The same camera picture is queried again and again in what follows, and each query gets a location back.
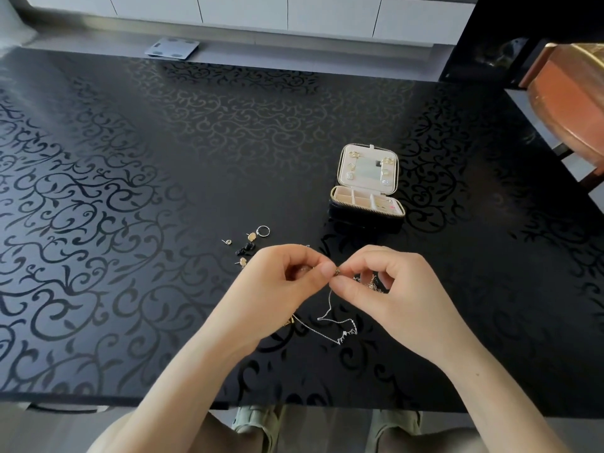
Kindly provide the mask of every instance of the forearm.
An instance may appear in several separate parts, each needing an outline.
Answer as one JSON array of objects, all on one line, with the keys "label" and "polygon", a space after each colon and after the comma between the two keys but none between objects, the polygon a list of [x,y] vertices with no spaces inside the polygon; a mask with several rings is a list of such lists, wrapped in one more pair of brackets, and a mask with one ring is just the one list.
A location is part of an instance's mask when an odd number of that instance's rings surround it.
[{"label": "forearm", "polygon": [[537,407],[479,343],[442,366],[490,453],[568,453]]},{"label": "forearm", "polygon": [[204,328],[178,352],[106,449],[185,453],[222,382],[243,358]]}]

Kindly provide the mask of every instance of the cabinet door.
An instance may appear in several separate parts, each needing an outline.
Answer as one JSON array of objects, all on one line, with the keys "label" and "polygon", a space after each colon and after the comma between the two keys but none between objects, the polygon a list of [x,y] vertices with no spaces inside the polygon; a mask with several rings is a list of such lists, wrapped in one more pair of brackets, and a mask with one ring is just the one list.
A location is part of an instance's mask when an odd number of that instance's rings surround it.
[{"label": "cabinet door", "polygon": [[374,38],[456,45],[474,9],[470,3],[382,0]]},{"label": "cabinet door", "polygon": [[118,17],[200,24],[197,0],[111,0]]},{"label": "cabinet door", "polygon": [[371,38],[380,0],[289,0],[288,29],[326,36]]},{"label": "cabinet door", "polygon": [[111,0],[27,0],[35,8],[60,9],[74,13],[115,17]]},{"label": "cabinet door", "polygon": [[204,24],[288,29],[288,0],[199,0]]}]

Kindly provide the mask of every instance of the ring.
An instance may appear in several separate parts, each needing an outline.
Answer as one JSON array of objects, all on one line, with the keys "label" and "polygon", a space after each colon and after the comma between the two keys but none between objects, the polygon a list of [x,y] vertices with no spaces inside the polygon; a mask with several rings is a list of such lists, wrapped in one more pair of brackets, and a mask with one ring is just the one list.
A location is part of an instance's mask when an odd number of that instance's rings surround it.
[{"label": "ring", "polygon": [[[262,235],[262,234],[260,233],[260,229],[266,229],[266,230],[267,230],[266,234],[265,234],[265,235]],[[256,229],[256,235],[258,235],[259,237],[262,237],[262,238],[264,238],[264,237],[268,237],[269,235],[271,235],[271,230],[269,229],[269,227],[268,227],[268,226],[260,226],[260,227],[258,227],[258,228]]]}]

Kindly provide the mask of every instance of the patterned tablecloth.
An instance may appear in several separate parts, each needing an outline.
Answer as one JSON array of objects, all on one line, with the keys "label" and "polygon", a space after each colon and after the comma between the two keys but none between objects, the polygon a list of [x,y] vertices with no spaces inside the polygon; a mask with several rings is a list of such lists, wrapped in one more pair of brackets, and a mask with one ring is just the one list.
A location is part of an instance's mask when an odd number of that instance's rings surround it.
[{"label": "patterned tablecloth", "polygon": [[[342,147],[397,152],[398,235],[328,219]],[[234,251],[423,254],[547,415],[604,416],[604,217],[501,89],[17,50],[0,63],[0,397],[134,405],[239,272]],[[226,246],[221,240],[232,239]],[[317,323],[327,290],[300,317]],[[217,406],[463,411],[445,376],[334,299]]]}]

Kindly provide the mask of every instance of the open jewelry case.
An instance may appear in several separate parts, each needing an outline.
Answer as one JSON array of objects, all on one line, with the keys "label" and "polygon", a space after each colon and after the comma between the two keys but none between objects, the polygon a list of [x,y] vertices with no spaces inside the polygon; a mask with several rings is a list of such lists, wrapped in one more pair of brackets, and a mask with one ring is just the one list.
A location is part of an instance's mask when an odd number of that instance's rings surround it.
[{"label": "open jewelry case", "polygon": [[374,145],[347,144],[330,197],[330,217],[354,225],[397,232],[405,209],[392,197],[399,182],[399,158]]}]

